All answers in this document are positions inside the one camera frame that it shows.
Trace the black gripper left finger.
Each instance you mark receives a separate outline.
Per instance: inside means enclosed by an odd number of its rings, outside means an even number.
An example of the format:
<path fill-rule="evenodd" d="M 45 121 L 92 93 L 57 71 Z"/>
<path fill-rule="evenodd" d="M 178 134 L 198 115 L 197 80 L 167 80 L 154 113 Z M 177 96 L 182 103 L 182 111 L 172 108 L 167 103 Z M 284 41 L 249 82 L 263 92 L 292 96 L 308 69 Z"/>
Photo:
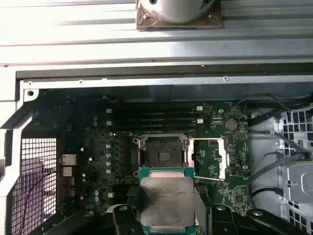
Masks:
<path fill-rule="evenodd" d="M 103 215 L 78 211 L 62 221 L 51 219 L 31 232 L 32 235 L 143 235 L 133 209 L 124 204 L 108 208 Z"/>

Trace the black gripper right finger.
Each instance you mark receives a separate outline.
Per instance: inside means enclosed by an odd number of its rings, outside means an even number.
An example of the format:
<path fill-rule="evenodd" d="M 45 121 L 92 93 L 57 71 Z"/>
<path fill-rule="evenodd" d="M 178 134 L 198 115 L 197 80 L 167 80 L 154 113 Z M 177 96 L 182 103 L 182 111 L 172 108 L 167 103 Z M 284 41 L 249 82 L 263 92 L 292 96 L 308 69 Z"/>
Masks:
<path fill-rule="evenodd" d="M 245 216 L 234 212 L 226 205 L 215 204 L 209 215 L 210 235 L 306 235 L 295 227 L 263 209 L 248 210 Z"/>

